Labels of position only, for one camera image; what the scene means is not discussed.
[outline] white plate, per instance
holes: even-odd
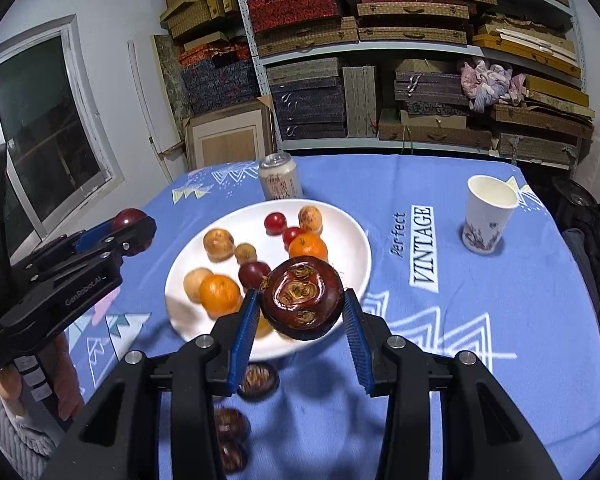
[[[216,274],[226,274],[238,281],[238,263],[234,257],[215,264],[209,261],[202,238],[209,229],[220,227],[234,236],[235,244],[250,243],[256,248],[258,259],[275,269],[288,259],[282,236],[269,236],[264,229],[264,219],[273,212],[281,212],[291,226],[298,225],[298,212],[305,205],[315,205],[322,213],[323,231],[320,237],[327,244],[329,263],[340,274],[345,288],[350,287],[362,298],[371,274],[371,247],[365,232],[350,215],[329,204],[314,200],[289,199],[254,204],[213,222],[200,231],[178,254],[171,266],[164,287],[164,301],[171,326],[185,341],[200,334],[211,332],[215,323],[198,303],[191,303],[184,292],[184,276],[193,269],[206,267]],[[342,323],[337,320],[331,330]],[[251,360],[266,360],[282,357],[300,348],[311,345],[313,341],[296,341],[277,332],[263,338],[257,338],[251,349]]]

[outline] metal screw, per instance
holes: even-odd
[[[130,365],[137,365],[142,361],[142,352],[139,350],[132,350],[125,355],[125,361]]]
[[[478,358],[476,357],[476,355],[473,352],[469,352],[468,350],[463,350],[462,352],[460,352],[460,354],[458,355],[458,359],[460,359],[460,362],[463,365],[475,365],[476,361],[478,360]]]
[[[209,348],[214,343],[214,339],[209,334],[199,335],[196,338],[196,346],[200,348]]]
[[[392,335],[389,339],[386,340],[386,343],[391,348],[404,348],[405,346],[407,346],[407,340],[401,335]]]

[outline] person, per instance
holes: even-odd
[[[69,356],[64,333],[50,345],[57,356],[52,388],[58,397],[58,415],[74,419],[84,406],[78,375]],[[45,433],[36,417],[22,401],[22,376],[13,364],[0,370],[0,450],[25,480],[37,480],[46,462],[56,450],[56,443]]]

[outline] window frame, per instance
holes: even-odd
[[[7,150],[7,176],[34,229],[12,255],[12,262],[22,259],[40,242],[53,235],[54,231],[61,228],[62,222],[84,203],[92,200],[96,195],[109,192],[124,180],[104,131],[88,81],[75,14],[43,23],[1,43],[0,64],[28,48],[57,37],[60,37],[62,41],[64,68],[75,107],[78,111],[78,119],[86,134],[100,172],[69,195],[46,219],[41,220],[26,195],[11,160],[9,150]],[[4,133],[0,122],[0,144],[4,143]]]

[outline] window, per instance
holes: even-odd
[[[80,77],[75,17],[0,46],[0,144],[7,145],[10,255],[26,252],[114,177],[110,148]]]

